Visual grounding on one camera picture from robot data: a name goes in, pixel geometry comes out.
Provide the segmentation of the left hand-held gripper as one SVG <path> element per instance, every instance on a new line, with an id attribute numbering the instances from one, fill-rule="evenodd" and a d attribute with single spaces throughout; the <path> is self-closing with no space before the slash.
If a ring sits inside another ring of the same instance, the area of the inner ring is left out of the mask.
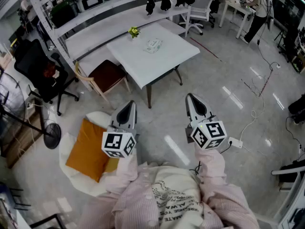
<path id="1" fill-rule="evenodd" d="M 102 120 L 106 131 L 102 135 L 102 151 L 111 158 L 127 158 L 137 144 L 135 124 L 137 123 L 137 105 L 131 100 L 120 105 L 110 119 Z"/>

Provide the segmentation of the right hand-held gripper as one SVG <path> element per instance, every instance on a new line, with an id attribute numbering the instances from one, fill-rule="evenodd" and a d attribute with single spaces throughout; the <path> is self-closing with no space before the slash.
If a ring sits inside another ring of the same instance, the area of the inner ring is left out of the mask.
<path id="1" fill-rule="evenodd" d="M 188 143 L 195 143 L 203 150 L 215 149 L 226 139 L 222 121 L 212 115 L 208 103 L 195 94 L 185 98 L 186 112 L 190 123 L 185 129 Z"/>

